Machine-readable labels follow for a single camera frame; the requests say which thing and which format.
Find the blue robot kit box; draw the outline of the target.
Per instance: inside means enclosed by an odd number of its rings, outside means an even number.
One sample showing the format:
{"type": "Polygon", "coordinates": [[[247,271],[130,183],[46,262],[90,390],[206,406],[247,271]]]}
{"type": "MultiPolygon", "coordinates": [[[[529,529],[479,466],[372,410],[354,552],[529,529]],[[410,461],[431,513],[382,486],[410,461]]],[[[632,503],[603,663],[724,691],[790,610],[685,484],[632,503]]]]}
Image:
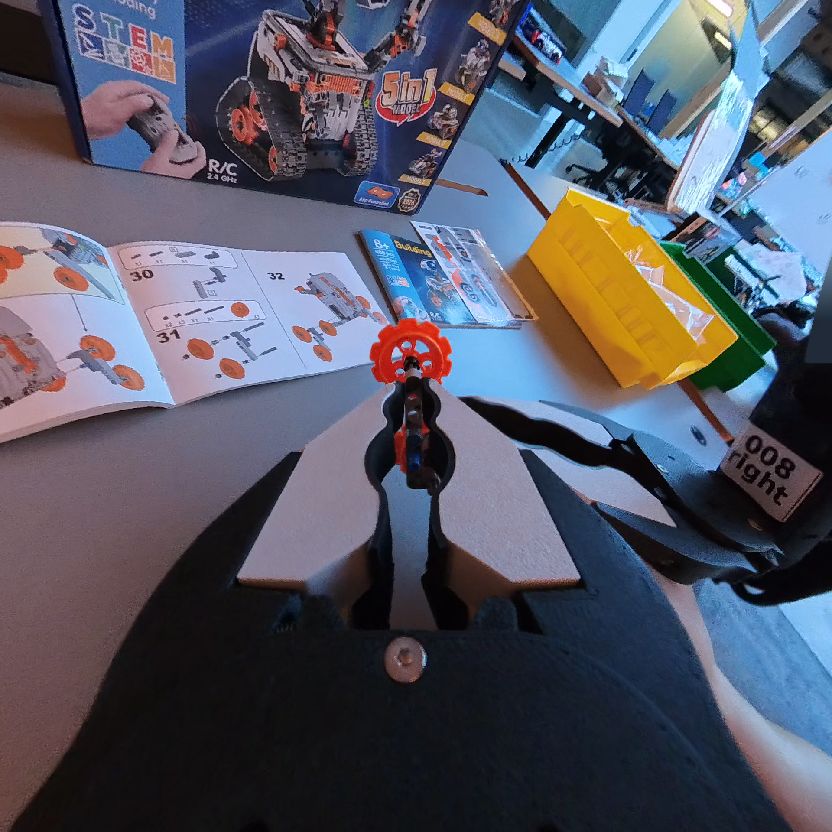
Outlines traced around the blue robot kit box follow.
{"type": "Polygon", "coordinates": [[[38,6],[86,161],[412,215],[523,4],[38,6]]]}

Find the white leaning board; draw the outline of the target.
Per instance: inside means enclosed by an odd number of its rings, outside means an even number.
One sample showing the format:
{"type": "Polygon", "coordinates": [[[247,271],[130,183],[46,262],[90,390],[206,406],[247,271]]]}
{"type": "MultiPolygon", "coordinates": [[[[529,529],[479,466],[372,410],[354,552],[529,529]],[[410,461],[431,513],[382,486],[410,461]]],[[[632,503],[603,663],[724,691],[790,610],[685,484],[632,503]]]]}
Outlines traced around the white leaning board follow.
{"type": "Polygon", "coordinates": [[[672,213],[693,213],[707,208],[716,188],[724,181],[744,140],[764,71],[746,82],[732,71],[717,98],[715,109],[698,127],[681,167],[667,193],[666,208],[672,213]]]}

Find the white instruction booklet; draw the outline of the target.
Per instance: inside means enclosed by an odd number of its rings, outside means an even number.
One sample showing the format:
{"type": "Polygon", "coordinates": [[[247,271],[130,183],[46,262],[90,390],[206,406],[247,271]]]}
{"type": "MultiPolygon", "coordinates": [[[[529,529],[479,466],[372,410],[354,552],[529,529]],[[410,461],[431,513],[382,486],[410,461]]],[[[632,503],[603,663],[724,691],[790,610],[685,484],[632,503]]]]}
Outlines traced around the white instruction booklet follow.
{"type": "Polygon", "coordinates": [[[1,225],[1,441],[369,360],[384,305],[347,255],[1,225]]]}

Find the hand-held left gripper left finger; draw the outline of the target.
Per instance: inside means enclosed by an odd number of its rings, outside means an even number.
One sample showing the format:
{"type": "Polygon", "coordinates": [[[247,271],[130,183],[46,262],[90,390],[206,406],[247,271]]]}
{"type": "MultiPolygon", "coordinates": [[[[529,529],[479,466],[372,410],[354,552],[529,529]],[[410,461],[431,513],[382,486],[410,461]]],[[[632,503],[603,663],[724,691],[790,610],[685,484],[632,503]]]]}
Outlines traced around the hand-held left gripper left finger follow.
{"type": "Polygon", "coordinates": [[[387,629],[393,590],[385,476],[396,463],[399,386],[386,385],[309,442],[237,575],[325,595],[358,628],[387,629]]]}

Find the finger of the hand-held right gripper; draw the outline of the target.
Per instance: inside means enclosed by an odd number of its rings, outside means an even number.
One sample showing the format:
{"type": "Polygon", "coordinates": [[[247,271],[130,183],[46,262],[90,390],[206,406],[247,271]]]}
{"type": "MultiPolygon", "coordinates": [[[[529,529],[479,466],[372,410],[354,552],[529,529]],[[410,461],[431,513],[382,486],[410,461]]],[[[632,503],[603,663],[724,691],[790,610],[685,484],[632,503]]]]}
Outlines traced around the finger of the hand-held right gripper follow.
{"type": "Polygon", "coordinates": [[[463,396],[475,413],[517,442],[546,448],[586,467],[630,468],[628,427],[567,405],[463,396]]]}
{"type": "Polygon", "coordinates": [[[546,448],[538,449],[538,457],[588,504],[606,504],[671,527],[676,525],[660,500],[626,473],[609,467],[585,467],[546,448]]]}

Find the long work table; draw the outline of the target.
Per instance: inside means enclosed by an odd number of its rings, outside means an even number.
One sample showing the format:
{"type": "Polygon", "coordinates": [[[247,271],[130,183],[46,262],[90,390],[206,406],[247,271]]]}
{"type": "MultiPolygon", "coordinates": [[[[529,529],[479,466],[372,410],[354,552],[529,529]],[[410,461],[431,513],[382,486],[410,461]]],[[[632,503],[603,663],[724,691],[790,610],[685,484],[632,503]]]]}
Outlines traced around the long work table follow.
{"type": "Polygon", "coordinates": [[[550,104],[558,110],[559,116],[526,160],[526,166],[537,167],[546,152],[552,149],[557,138],[572,122],[588,127],[590,130],[598,130],[603,123],[608,123],[614,128],[626,126],[627,130],[638,136],[640,141],[647,146],[648,151],[669,166],[673,172],[678,172],[681,162],[673,161],[667,153],[662,151],[657,141],[650,137],[646,127],[621,105],[609,108],[593,96],[579,77],[577,70],[569,62],[561,61],[558,64],[553,62],[539,52],[525,36],[516,32],[512,36],[512,46],[517,49],[529,67],[551,81],[557,90],[565,90],[572,95],[571,101],[566,101],[558,95],[554,95],[551,99],[550,104]]]}

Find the blue booklet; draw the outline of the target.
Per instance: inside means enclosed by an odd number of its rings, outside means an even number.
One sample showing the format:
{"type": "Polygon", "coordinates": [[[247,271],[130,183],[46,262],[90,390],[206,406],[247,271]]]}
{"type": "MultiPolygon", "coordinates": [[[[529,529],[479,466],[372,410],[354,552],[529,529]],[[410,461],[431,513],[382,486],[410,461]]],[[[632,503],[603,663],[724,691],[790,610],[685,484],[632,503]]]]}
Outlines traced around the blue booklet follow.
{"type": "Polygon", "coordinates": [[[424,244],[381,231],[361,231],[360,237],[397,320],[429,321],[441,328],[478,326],[424,244]]]}

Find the grey desk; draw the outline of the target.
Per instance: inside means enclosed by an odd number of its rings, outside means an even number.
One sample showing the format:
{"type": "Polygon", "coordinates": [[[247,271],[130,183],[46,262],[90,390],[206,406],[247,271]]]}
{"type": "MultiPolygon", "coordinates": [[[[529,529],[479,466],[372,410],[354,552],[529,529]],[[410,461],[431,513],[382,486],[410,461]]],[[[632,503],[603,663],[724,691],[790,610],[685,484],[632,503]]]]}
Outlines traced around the grey desk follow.
{"type": "MultiPolygon", "coordinates": [[[[383,292],[358,234],[412,236],[398,215],[223,190],[80,161],[56,88],[2,82],[2,220],[103,244],[217,243],[348,255],[383,292]]],[[[544,218],[484,150],[463,143],[428,222],[479,228],[539,319],[451,333],[456,394],[570,403],[649,431],[711,467],[721,433],[680,385],[620,389],[526,257],[544,218]]],[[[2,830],[72,743],[120,642],[168,569],[287,452],[376,392],[369,369],[102,415],[2,445],[2,830]]]]}

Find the person's right forearm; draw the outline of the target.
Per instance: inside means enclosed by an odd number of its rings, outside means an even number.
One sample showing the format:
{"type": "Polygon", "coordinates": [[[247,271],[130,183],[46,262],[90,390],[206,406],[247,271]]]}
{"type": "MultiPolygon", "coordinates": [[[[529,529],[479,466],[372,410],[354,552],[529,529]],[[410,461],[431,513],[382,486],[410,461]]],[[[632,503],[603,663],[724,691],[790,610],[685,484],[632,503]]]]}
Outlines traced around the person's right forearm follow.
{"type": "Polygon", "coordinates": [[[831,758],[768,721],[718,667],[691,586],[650,569],[692,640],[723,719],[781,816],[795,831],[831,830],[831,758]]]}

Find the sticker sheet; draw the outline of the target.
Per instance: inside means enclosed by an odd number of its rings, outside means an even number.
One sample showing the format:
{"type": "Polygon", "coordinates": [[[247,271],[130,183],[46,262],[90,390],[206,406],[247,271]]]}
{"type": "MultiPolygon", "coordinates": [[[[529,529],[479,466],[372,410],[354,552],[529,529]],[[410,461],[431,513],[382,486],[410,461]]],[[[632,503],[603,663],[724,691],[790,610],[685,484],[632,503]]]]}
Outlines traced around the sticker sheet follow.
{"type": "Polygon", "coordinates": [[[514,328],[538,320],[480,231],[411,222],[478,326],[514,328]]]}

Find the green storage bin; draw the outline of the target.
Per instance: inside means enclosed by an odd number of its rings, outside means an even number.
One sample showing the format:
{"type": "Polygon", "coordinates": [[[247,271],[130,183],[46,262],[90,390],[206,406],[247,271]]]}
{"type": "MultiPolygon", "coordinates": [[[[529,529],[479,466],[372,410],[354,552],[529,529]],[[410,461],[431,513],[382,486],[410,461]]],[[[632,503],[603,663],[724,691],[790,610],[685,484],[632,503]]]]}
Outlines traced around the green storage bin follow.
{"type": "Polygon", "coordinates": [[[737,257],[742,265],[746,265],[746,262],[730,248],[708,264],[702,265],[698,260],[686,256],[685,246],[681,243],[661,241],[659,244],[737,334],[736,341],[729,348],[707,367],[692,375],[692,383],[699,390],[732,390],[763,367],[764,356],[775,346],[775,339],[744,310],[733,295],[735,277],[725,263],[730,256],[737,257]]]}

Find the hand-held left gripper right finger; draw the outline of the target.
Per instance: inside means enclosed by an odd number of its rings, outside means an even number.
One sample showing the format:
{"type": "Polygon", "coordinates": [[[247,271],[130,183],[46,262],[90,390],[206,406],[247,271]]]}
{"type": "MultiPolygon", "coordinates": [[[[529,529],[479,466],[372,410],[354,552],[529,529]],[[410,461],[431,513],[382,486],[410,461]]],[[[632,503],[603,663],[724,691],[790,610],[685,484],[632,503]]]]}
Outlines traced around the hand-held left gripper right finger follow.
{"type": "Polygon", "coordinates": [[[484,601],[567,590],[581,577],[518,446],[440,385],[431,448],[448,465],[432,497],[423,589],[437,626],[464,629],[484,601]]]}

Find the yellow storage bin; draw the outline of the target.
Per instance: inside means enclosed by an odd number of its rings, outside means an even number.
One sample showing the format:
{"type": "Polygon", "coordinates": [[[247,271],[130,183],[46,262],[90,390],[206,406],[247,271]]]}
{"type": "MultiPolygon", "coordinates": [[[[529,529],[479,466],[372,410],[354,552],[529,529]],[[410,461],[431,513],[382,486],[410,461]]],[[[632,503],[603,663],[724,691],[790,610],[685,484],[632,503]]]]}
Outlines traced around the yellow storage bin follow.
{"type": "Polygon", "coordinates": [[[629,213],[575,189],[527,255],[623,388],[651,390],[704,369],[737,339],[688,278],[629,213]],[[663,285],[705,315],[693,335],[637,267],[663,269],[663,285]]]}

